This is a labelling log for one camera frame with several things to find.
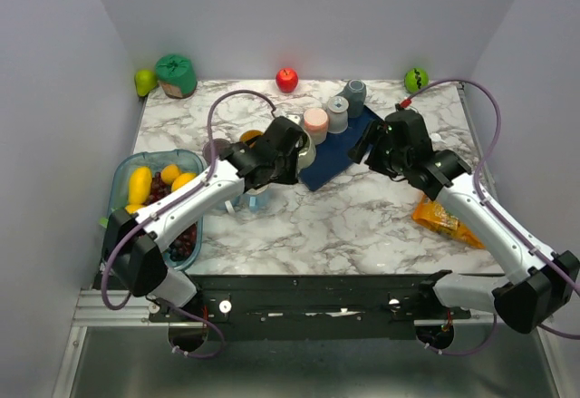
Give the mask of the blue butterfly mug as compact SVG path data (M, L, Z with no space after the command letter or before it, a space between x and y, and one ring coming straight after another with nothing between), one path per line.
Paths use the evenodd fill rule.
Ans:
M263 135L260 130L249 130L241 134L239 141L245 143L249 148L252 148L256 140Z

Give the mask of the light green mug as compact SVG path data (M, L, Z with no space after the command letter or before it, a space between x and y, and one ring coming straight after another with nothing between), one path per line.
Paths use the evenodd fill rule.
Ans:
M301 139L297 157L297 169L299 171L310 167L316 158L316 148L310 135L306 132Z

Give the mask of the light blue faceted mug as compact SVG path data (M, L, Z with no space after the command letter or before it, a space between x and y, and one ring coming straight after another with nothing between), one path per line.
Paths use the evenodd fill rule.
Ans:
M248 192L244 195L244 201L249 211L256 213L268 207L271 194L268 190L262 192Z

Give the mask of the grey mug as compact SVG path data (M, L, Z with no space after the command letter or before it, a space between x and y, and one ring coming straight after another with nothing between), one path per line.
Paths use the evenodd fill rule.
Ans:
M349 102L340 95L331 97L326 104L328 116L328 132L340 134L348 128L348 108Z

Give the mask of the purple ceramic mug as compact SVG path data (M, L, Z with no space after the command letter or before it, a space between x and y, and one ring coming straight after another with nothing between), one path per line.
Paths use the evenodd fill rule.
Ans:
M209 165L215 158L219 157L222 150L226 149L230 145L230 141L226 139L214 139L212 143L209 141L203 146L202 156Z

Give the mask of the pink ceramic mug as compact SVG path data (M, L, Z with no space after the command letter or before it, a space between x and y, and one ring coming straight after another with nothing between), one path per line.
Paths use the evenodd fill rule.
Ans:
M323 143L328 132L329 117L322 108L310 108L304 112L304 130L314 145Z

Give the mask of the blue white gradient mug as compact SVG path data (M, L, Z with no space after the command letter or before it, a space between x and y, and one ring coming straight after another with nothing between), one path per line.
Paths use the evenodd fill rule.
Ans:
M237 206L239 205L239 202L241 200L240 196L236 196L230 200L226 200L224 203L222 203L218 208L220 210L224 210L229 214L235 214L236 210L237 210Z

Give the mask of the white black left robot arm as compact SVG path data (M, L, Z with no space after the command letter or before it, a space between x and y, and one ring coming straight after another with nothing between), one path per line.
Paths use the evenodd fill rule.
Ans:
M163 252L217 205L270 183L296 184L299 158L308 145L298 124L278 117L253 143L222 150L212 166L166 198L134 214L115 210L102 246L103 274L114 274L135 297L163 300L182 321L194 319L201 308L198 288L165 263Z

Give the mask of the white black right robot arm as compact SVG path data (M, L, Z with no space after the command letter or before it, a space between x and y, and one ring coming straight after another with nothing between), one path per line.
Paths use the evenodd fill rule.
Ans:
M503 270L502 278L441 271L417 295L419 311L435 318L449 307L498 315L520 334L528 334L558 308L575 288L576 256L557 254L524 230L486 195L470 166L452 150L434 150L423 117L412 110L372 120L349 151L370 170L401 177L464 223Z

